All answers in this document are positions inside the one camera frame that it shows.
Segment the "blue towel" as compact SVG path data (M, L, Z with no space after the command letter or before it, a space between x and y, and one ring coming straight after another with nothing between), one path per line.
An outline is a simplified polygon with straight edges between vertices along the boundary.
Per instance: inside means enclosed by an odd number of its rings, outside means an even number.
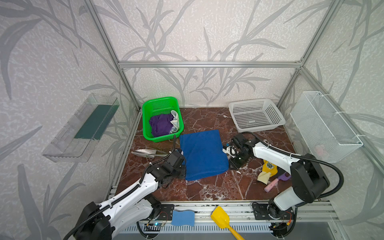
M186 180L196 181L220 175L229 170L229 160L223 152L218 130L180 136L186 158Z

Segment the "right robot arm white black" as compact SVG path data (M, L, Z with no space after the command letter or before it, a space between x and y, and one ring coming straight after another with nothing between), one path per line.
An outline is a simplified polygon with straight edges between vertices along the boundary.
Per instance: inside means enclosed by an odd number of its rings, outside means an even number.
M252 139L247 139L244 133L239 133L223 146L223 151L229 155L229 168L239 170L252 158L258 158L288 173L292 181L291 187L269 200L268 204L253 204L257 218L280 220L286 211L329 197L344 185L343 173L333 164L317 160L310 154L302 156L281 150L261 140L255 133L252 136Z

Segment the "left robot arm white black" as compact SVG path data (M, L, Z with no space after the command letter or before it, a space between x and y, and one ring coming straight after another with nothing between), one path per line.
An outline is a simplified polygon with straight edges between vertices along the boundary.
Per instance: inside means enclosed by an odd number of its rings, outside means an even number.
M174 179L184 179L186 158L173 146L169 154L150 163L142 176L118 195L100 203L86 205L65 239L112 240L129 225L160 214L161 202L153 196L160 187Z

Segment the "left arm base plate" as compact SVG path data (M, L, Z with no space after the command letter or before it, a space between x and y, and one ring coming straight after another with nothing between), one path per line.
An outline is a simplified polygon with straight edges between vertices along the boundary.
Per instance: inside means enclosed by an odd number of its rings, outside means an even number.
M153 209L153 212L149 216L151 221L171 221L173 218L173 212L175 205L173 204L161 204Z

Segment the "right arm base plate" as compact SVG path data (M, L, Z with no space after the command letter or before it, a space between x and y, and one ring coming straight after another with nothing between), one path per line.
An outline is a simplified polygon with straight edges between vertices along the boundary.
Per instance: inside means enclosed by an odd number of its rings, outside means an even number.
M251 207L255 220L291 221L294 218L294 210L292 208L282 211L274 205L257 202L253 202Z

